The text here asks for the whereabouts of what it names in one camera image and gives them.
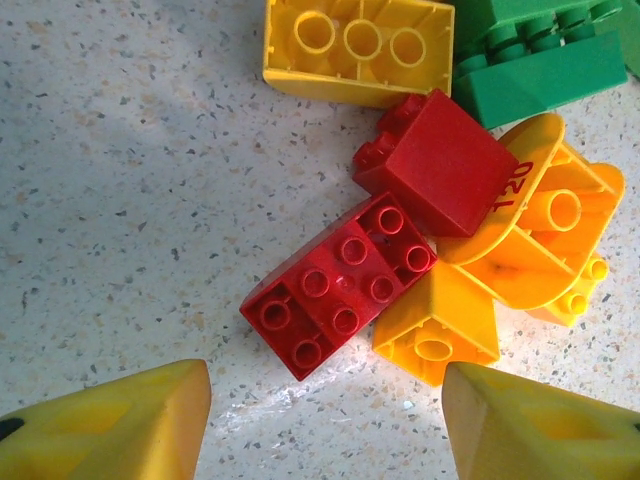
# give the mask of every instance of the speckled floor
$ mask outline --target speckled floor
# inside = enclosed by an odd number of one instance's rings
[[[440,390],[370,329],[297,383],[238,314],[365,198],[349,163],[379,116],[265,85],[258,3],[3,2],[0,413],[200,357],[198,479],[454,479]],[[627,176],[611,274],[572,330],[499,307],[498,367],[640,409],[640,84],[560,113]]]

